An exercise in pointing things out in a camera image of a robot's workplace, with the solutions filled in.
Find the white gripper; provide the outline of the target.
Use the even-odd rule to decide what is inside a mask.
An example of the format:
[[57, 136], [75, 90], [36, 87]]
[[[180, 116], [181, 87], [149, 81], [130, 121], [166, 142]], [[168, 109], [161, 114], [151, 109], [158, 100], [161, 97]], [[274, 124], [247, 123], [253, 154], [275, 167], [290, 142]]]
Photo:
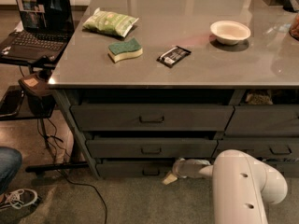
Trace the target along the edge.
[[197, 159], [179, 159], [176, 160], [172, 172], [169, 171], [163, 178], [162, 183], [169, 185], [178, 180], [178, 178], [201, 178], [211, 177], [211, 164], [207, 160]]

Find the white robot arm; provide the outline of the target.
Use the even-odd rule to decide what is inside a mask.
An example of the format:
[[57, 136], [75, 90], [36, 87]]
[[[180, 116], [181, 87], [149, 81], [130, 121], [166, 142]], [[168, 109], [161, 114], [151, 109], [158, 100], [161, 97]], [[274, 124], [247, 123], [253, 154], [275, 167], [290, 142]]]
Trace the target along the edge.
[[180, 158], [163, 183], [187, 177], [212, 180], [215, 224], [268, 224], [264, 205], [281, 203], [288, 192], [277, 169], [235, 149], [224, 150], [214, 162]]

